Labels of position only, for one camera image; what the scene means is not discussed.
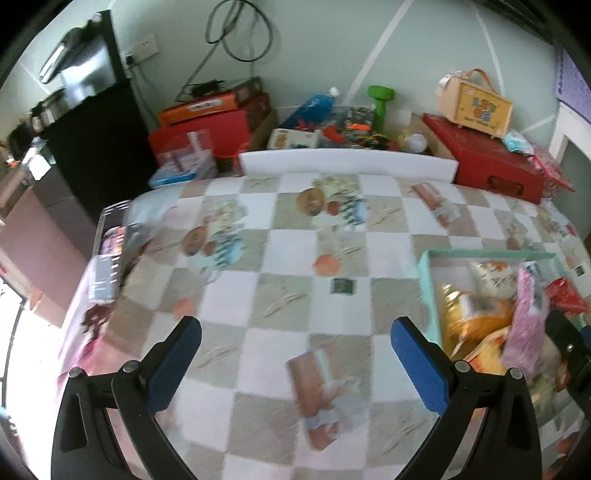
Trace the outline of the red triangular snack bag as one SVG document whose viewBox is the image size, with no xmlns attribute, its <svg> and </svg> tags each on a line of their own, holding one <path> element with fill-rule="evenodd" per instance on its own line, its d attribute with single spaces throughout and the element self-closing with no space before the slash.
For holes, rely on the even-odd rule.
<svg viewBox="0 0 591 480">
<path fill-rule="evenodd" d="M 566 278 L 558 278 L 552 281 L 545 288 L 545 292 L 550 303 L 565 314 L 581 315 L 590 312 L 589 304 Z"/>
</svg>

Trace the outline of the pink snack bag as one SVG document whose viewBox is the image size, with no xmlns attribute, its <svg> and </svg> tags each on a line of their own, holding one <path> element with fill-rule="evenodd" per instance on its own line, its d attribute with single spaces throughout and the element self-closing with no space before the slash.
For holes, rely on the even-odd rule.
<svg viewBox="0 0 591 480">
<path fill-rule="evenodd" d="M 550 309 L 546 285 L 537 262 L 520 264 L 515 312 L 501 361 L 508 368 L 519 369 L 528 380 L 537 375 L 546 336 L 545 322 Z"/>
</svg>

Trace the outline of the orange cream biscuit pack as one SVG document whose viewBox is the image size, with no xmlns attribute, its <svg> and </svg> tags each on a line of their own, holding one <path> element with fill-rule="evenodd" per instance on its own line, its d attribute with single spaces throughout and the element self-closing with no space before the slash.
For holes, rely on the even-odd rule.
<svg viewBox="0 0 591 480">
<path fill-rule="evenodd" d="M 487 335 L 464 360 L 479 373 L 504 375 L 507 368 L 501 357 L 509 332 L 510 328 L 504 327 Z"/>
</svg>

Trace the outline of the white snack bag orange print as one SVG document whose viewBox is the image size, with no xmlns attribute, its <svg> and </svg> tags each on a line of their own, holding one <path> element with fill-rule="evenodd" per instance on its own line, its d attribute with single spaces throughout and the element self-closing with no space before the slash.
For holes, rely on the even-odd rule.
<svg viewBox="0 0 591 480">
<path fill-rule="evenodd" d="M 471 262 L 476 287 L 481 295 L 500 300 L 512 300 L 517 293 L 517 274 L 506 262 Z"/>
</svg>

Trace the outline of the yellow snack pack with barcode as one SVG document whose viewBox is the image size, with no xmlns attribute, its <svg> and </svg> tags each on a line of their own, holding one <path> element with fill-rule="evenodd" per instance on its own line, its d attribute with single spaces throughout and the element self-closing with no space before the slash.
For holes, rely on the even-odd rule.
<svg viewBox="0 0 591 480">
<path fill-rule="evenodd" d="M 453 360 L 463 358 L 489 334 L 509 327 L 515 311 L 512 300 L 465 291 L 451 284 L 436 288 L 442 346 Z"/>
</svg>

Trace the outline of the teal rimmed tray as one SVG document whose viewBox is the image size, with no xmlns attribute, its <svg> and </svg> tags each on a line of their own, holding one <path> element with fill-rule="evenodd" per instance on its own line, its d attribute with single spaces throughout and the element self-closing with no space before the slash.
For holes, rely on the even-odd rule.
<svg viewBox="0 0 591 480">
<path fill-rule="evenodd" d="M 524 262 L 536 264 L 544 285 L 566 276 L 554 253 L 533 250 L 430 249 L 421 254 L 418 271 L 427 320 L 425 337 L 442 347 L 452 360 L 465 360 L 479 371 L 503 374 L 501 362 L 509 325 L 481 321 L 484 311 L 496 300 L 515 301 L 517 275 Z M 471 337 L 449 326 L 448 304 L 458 294 L 470 297 L 469 317 L 484 329 Z M 546 337 L 528 388 L 540 432 L 542 468 L 548 470 L 560 457 L 556 447 L 571 425 L 578 422 L 579 410 L 571 405 L 566 391 L 558 389 L 566 370 L 560 366 L 559 350 Z"/>
</svg>

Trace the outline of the red patterned pouch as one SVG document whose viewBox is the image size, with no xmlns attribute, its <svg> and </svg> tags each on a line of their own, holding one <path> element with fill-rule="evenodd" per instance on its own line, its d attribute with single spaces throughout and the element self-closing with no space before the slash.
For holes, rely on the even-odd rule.
<svg viewBox="0 0 591 480">
<path fill-rule="evenodd" d="M 536 171 L 543 178 L 542 196 L 551 199 L 561 191 L 574 193 L 575 188 L 564 175 L 560 163 L 546 149 L 538 145 L 533 147 L 533 151 L 534 153 L 530 157 L 530 160 Z"/>
</svg>

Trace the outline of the smartphone on stand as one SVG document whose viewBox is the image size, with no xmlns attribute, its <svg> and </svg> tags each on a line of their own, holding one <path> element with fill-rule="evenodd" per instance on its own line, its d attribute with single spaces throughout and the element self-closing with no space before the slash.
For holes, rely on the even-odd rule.
<svg viewBox="0 0 591 480">
<path fill-rule="evenodd" d="M 129 200 L 121 201 L 100 213 L 92 250 L 91 302 L 111 303 L 119 291 L 124 254 L 133 233 L 127 219 L 130 205 Z"/>
</svg>

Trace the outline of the large red gift box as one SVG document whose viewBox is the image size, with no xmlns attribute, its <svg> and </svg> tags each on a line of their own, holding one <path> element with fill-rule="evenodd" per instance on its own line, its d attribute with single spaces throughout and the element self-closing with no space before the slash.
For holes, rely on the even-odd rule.
<svg viewBox="0 0 591 480">
<path fill-rule="evenodd" d="M 543 178 L 525 156 L 511 153 L 499 139 L 460 128 L 444 117 L 424 113 L 422 120 L 458 161 L 456 184 L 541 202 Z"/>
</svg>

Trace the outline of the wet wipes pack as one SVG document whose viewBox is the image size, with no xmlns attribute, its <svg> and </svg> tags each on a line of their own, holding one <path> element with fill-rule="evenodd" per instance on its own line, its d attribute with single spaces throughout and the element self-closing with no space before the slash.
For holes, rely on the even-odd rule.
<svg viewBox="0 0 591 480">
<path fill-rule="evenodd" d="M 517 153 L 525 156 L 535 154 L 533 145 L 518 131 L 509 129 L 502 138 L 502 142 L 511 153 Z"/>
</svg>

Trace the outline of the white shelf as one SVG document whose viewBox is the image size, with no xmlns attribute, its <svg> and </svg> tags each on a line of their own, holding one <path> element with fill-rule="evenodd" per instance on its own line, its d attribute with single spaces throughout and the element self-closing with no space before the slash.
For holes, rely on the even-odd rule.
<svg viewBox="0 0 591 480">
<path fill-rule="evenodd" d="M 570 143 L 588 160 L 591 159 L 591 124 L 571 107 L 560 102 L 549 153 L 561 163 Z"/>
</svg>

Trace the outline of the purple basket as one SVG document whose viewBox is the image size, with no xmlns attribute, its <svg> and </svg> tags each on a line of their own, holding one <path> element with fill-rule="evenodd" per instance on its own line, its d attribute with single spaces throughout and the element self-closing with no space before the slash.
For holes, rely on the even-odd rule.
<svg viewBox="0 0 591 480">
<path fill-rule="evenodd" d="M 590 121 L 591 91 L 573 60 L 562 48 L 556 55 L 556 98 Z"/>
</svg>

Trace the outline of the yellow children's day box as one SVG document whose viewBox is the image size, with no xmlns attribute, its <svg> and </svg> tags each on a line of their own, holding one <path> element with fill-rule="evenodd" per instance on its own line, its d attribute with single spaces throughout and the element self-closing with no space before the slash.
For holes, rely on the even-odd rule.
<svg viewBox="0 0 591 480">
<path fill-rule="evenodd" d="M 438 110 L 459 128 L 502 139 L 509 130 L 513 103 L 500 95 L 482 69 L 447 74 L 438 83 Z"/>
</svg>

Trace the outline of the patterned tablecloth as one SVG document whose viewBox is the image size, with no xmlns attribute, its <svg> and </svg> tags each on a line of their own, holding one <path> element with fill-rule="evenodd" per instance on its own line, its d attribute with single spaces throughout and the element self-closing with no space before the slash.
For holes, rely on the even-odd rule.
<svg viewBox="0 0 591 480">
<path fill-rule="evenodd" d="M 60 366 L 111 372 L 143 357 L 185 315 L 204 340 L 159 423 L 200 479 L 393 479 L 435 422 L 390 345 L 391 323 L 431 323 L 428 250 L 524 248 L 580 274 L 581 238 L 549 203 L 436 185 L 442 226 L 407 179 L 318 173 L 192 181 L 137 197 L 145 249 L 117 300 L 93 308 L 84 276 Z M 308 442 L 287 364 L 322 349 L 359 395 L 353 428 Z"/>
</svg>

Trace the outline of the pile of toys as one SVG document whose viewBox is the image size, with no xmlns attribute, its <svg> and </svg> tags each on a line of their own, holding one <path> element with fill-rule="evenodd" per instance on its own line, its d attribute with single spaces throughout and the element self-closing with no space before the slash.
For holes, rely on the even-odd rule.
<svg viewBox="0 0 591 480">
<path fill-rule="evenodd" d="M 318 146 L 378 151 L 400 151 L 399 144 L 374 129 L 375 112 L 368 107 L 349 107 L 336 112 L 318 130 Z"/>
</svg>

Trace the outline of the black cabinet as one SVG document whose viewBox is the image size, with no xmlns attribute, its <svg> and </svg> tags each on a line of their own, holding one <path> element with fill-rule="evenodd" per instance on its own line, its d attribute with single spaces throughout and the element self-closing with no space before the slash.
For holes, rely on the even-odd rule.
<svg viewBox="0 0 591 480">
<path fill-rule="evenodd" d="M 13 157 L 23 159 L 40 139 L 92 220 L 106 207 L 147 192 L 158 162 L 121 61 L 110 11 L 70 29 L 38 79 L 43 84 L 60 79 L 62 86 L 10 133 Z"/>
</svg>

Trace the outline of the green dumbbell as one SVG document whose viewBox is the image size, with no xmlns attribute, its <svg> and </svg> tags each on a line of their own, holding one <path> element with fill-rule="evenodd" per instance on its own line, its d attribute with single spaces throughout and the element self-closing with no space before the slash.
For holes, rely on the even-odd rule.
<svg viewBox="0 0 591 480">
<path fill-rule="evenodd" d="M 396 91 L 386 86 L 370 85 L 368 87 L 368 95 L 375 102 L 374 131 L 383 134 L 388 104 L 396 98 Z"/>
</svg>

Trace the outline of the clear plastic container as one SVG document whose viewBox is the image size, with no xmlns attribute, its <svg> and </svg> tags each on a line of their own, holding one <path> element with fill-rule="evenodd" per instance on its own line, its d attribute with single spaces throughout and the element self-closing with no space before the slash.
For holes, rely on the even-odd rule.
<svg viewBox="0 0 591 480">
<path fill-rule="evenodd" d="M 154 150 L 159 167 L 148 180 L 151 189 L 217 176 L 211 136 L 207 130 L 173 135 Z"/>
</svg>

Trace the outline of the blue bottle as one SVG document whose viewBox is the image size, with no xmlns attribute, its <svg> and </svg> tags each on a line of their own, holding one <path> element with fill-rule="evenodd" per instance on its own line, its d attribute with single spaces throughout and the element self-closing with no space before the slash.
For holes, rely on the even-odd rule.
<svg viewBox="0 0 591 480">
<path fill-rule="evenodd" d="M 314 131 L 315 128 L 327 121 L 332 116 L 335 100 L 339 98 L 339 89 L 329 88 L 327 94 L 312 96 L 307 102 L 291 113 L 286 120 L 280 123 L 281 129 Z"/>
</svg>

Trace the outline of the red box with orange box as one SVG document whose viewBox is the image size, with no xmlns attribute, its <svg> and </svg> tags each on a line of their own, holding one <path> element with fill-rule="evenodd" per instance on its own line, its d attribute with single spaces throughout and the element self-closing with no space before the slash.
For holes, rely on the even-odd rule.
<svg viewBox="0 0 591 480">
<path fill-rule="evenodd" d="M 270 96 L 256 76 L 159 112 L 159 127 L 148 136 L 148 142 L 158 154 L 182 135 L 205 130 L 214 156 L 230 158 L 245 146 L 260 144 L 256 131 L 271 116 Z"/>
</svg>

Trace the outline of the small snack card box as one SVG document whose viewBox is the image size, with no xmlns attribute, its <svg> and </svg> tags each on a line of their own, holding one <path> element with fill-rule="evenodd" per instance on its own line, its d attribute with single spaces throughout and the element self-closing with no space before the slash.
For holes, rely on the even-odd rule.
<svg viewBox="0 0 591 480">
<path fill-rule="evenodd" d="M 318 133 L 293 129 L 273 129 L 267 150 L 314 149 L 318 147 Z"/>
</svg>

